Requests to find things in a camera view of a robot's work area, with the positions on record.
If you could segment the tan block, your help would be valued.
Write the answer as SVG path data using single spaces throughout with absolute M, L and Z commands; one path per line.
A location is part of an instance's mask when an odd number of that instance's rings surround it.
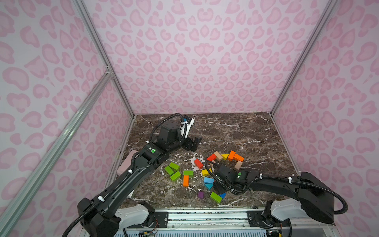
M 242 164 L 243 164 L 243 162 L 238 161 L 238 162 L 235 164 L 235 166 L 234 166 L 234 170 L 239 171 L 240 168 L 241 168 L 241 166 L 242 166 Z
M 218 162 L 224 159 L 224 157 L 218 151 L 214 152 L 214 155 L 216 156 L 216 160 Z

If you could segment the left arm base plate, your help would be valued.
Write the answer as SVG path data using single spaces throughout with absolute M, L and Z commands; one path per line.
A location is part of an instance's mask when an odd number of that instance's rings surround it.
M 168 226 L 169 213 L 168 212 L 155 212 L 150 214 L 145 222 L 142 224 L 132 225 L 128 229 L 142 229 L 142 228 L 167 228 Z

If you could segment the yellow triangle block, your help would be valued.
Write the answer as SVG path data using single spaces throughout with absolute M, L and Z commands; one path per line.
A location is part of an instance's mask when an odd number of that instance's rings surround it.
M 222 156 L 223 156 L 224 160 L 228 160 L 230 155 L 229 154 L 222 154 Z

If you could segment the yellow rectangular block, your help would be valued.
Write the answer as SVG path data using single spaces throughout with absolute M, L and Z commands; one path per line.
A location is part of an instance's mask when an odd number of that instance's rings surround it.
M 210 176 L 210 174 L 211 174 L 212 172 L 213 172 L 212 170 L 208 171 L 207 169 L 203 169 L 203 170 L 201 171 L 201 174 L 202 174 L 203 177 L 207 177 L 207 176 Z

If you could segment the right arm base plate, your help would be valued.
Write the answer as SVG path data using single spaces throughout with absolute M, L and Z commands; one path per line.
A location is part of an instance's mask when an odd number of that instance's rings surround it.
M 263 210 L 247 211 L 247 219 L 250 227 L 258 227 L 262 229 L 272 229 L 276 227 L 290 227 L 288 220 L 278 220 L 271 214 Z

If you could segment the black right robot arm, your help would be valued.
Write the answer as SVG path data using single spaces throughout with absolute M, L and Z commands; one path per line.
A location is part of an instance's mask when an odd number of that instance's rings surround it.
M 214 171 L 214 188 L 217 193 L 231 192 L 239 196 L 248 191 L 262 191 L 290 198 L 307 217 L 325 224 L 333 224 L 335 215 L 348 211 L 346 200 L 322 183 L 313 174 L 281 177 L 265 175 L 250 168 L 235 169 L 221 163 L 207 161 Z

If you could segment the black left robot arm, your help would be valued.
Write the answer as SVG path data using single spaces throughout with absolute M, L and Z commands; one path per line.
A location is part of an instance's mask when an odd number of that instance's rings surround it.
M 201 138 L 190 138 L 194 118 L 175 113 L 160 121 L 152 130 L 146 145 L 133 154 L 130 166 L 119 178 L 93 199 L 83 198 L 78 204 L 78 218 L 64 231 L 67 237 L 78 224 L 92 237 L 113 237 L 121 228 L 116 215 L 129 194 L 180 148 L 195 152 Z

